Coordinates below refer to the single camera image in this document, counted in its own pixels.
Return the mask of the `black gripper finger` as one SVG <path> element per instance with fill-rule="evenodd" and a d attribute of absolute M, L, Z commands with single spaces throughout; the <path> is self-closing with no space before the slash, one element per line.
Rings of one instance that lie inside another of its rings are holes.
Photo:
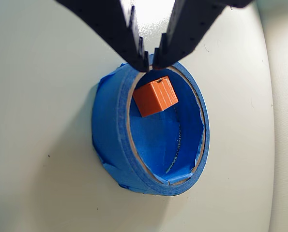
<path fill-rule="evenodd" d="M 250 0 L 177 0 L 166 33 L 155 49 L 152 67 L 171 66 L 194 51 L 211 25 L 227 7 L 243 8 Z"/>
<path fill-rule="evenodd" d="M 139 72 L 149 70 L 136 9 L 128 0 L 59 0 Z"/>

